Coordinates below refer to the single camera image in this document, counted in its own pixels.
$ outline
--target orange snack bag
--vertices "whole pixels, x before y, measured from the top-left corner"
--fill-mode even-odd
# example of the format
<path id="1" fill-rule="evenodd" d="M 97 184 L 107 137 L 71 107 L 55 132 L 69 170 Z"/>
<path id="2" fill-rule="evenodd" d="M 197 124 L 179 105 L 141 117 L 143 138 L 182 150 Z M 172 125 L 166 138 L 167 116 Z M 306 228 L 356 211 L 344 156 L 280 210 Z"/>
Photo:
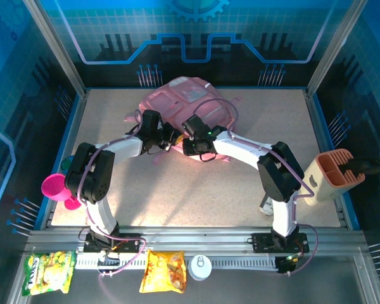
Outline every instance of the orange snack bag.
<path id="1" fill-rule="evenodd" d="M 148 251 L 140 293 L 184 293 L 186 282 L 184 251 Z"/>

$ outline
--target green snack bag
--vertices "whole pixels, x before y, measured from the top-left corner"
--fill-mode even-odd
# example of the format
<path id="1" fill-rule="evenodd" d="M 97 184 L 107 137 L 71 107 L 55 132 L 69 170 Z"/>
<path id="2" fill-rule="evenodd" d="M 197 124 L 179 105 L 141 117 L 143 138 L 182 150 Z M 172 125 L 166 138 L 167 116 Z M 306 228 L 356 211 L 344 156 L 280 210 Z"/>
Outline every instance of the green snack bag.
<path id="1" fill-rule="evenodd" d="M 76 257 L 75 251 L 28 256 L 24 262 L 25 280 L 22 295 L 33 296 L 58 289 L 68 293 Z"/>

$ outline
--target white lid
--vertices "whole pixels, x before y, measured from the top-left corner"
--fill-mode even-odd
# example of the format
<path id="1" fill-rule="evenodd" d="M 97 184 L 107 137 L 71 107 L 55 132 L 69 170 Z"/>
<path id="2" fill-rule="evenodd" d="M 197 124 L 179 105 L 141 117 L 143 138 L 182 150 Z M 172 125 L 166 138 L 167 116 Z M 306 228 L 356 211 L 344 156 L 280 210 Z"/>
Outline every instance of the white lid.
<path id="1" fill-rule="evenodd" d="M 205 255 L 196 255 L 190 260 L 189 273 L 197 281 L 205 280 L 211 274 L 211 270 L 211 261 Z"/>

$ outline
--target pink backpack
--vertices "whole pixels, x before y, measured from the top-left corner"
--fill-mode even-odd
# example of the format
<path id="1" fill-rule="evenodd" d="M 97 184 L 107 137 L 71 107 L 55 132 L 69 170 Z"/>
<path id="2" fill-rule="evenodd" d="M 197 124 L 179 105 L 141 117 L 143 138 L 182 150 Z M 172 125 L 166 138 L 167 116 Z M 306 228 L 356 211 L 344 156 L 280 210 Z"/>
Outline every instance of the pink backpack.
<path id="1" fill-rule="evenodd" d="M 182 123 L 193 115 L 194 109 L 203 101 L 212 98 L 222 98 L 220 93 L 209 82 L 198 77 L 178 77 L 169 83 L 157 88 L 153 93 L 146 96 L 139 104 L 139 109 L 155 110 L 161 114 L 164 122 L 169 122 L 173 127 L 180 130 L 185 136 L 188 134 L 183 129 Z M 232 118 L 229 113 L 231 106 L 225 102 L 210 101 L 203 104 L 196 114 L 210 128 L 216 125 L 227 127 Z M 126 117 L 128 121 L 134 121 L 134 117 Z M 182 143 L 173 147 L 183 153 Z M 204 160 L 214 157 L 213 154 L 203 155 Z M 200 160 L 199 156 L 191 156 L 195 160 Z M 229 161 L 224 155 L 217 155 L 216 159 Z"/>

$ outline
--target beige tabletop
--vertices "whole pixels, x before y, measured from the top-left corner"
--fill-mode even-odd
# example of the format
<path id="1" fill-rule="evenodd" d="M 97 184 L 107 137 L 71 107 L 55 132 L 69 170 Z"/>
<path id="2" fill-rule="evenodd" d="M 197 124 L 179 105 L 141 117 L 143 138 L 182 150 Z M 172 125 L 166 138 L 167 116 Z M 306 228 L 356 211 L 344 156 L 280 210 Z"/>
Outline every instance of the beige tabletop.
<path id="1" fill-rule="evenodd" d="M 124 116 L 152 89 L 91 90 L 75 142 L 105 143 L 134 125 Z M 319 153 L 302 90 L 220 89 L 227 99 L 240 97 L 236 133 L 261 143 L 284 141 L 305 170 Z M 201 163 L 171 151 L 157 165 L 141 155 L 113 169 L 108 201 L 120 225 L 259 226 L 273 218 L 258 211 L 264 191 L 258 172 L 245 163 Z M 339 227 L 334 203 L 297 207 L 298 221 Z M 52 225 L 85 225 L 84 209 L 58 203 Z"/>

